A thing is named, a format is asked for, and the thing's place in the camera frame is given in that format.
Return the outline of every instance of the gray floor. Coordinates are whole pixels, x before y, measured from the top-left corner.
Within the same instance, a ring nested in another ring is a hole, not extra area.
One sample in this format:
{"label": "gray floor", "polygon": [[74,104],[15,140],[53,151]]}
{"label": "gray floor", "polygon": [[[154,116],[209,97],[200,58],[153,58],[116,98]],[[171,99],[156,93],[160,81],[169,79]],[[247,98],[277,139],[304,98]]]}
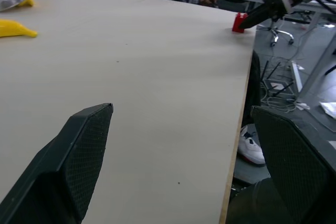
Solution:
{"label": "gray floor", "polygon": [[[269,21],[264,22],[263,24],[269,25]],[[285,30],[294,35],[295,43],[289,45],[289,38],[280,36],[278,43],[275,47],[271,48],[271,33],[267,31],[258,31],[255,40],[255,51],[259,54],[262,68],[265,66],[267,60],[270,61],[270,65],[273,67],[280,62],[280,67],[272,75],[272,79],[291,82],[292,74],[287,63],[289,62],[289,59],[296,54],[298,45],[302,41],[301,36],[305,33],[306,27],[291,22],[284,22],[282,24],[282,21],[279,22],[279,25],[282,25],[281,30]],[[321,57],[334,33],[336,33],[336,28],[322,28],[321,26],[310,32],[309,40],[304,47],[303,53],[295,56],[297,63],[302,66],[300,74],[303,82],[306,81],[309,74],[312,72],[316,62]],[[330,65],[325,67],[326,70],[336,64],[336,56],[330,57]],[[322,77],[323,74],[324,72],[321,73],[321,78],[314,84],[309,94],[304,99],[304,101],[311,106],[311,110],[307,112],[296,109],[295,111],[288,113],[288,116],[289,118],[291,116],[304,118],[306,122],[310,123],[312,127],[318,130],[322,139],[331,141],[335,140],[335,133],[332,131],[336,130],[336,120],[324,113],[319,106],[319,102],[336,102],[336,71],[332,72],[327,77]],[[332,131],[328,130],[323,125],[326,125]],[[251,133],[256,131],[254,125],[250,125],[249,130]],[[234,177],[236,179],[253,184],[269,176],[266,166],[258,167],[246,163],[237,156],[234,171]]]}

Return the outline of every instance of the red object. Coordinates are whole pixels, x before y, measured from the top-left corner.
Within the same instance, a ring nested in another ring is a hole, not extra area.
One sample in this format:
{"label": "red object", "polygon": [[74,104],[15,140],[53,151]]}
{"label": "red object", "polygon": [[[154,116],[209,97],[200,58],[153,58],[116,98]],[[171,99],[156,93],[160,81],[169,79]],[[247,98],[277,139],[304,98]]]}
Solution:
{"label": "red object", "polygon": [[240,29],[239,26],[245,18],[247,18],[246,13],[244,13],[244,14],[238,13],[236,15],[236,19],[235,19],[235,22],[233,24],[232,31],[235,31],[236,33],[241,33],[241,34],[244,33],[244,29]]}

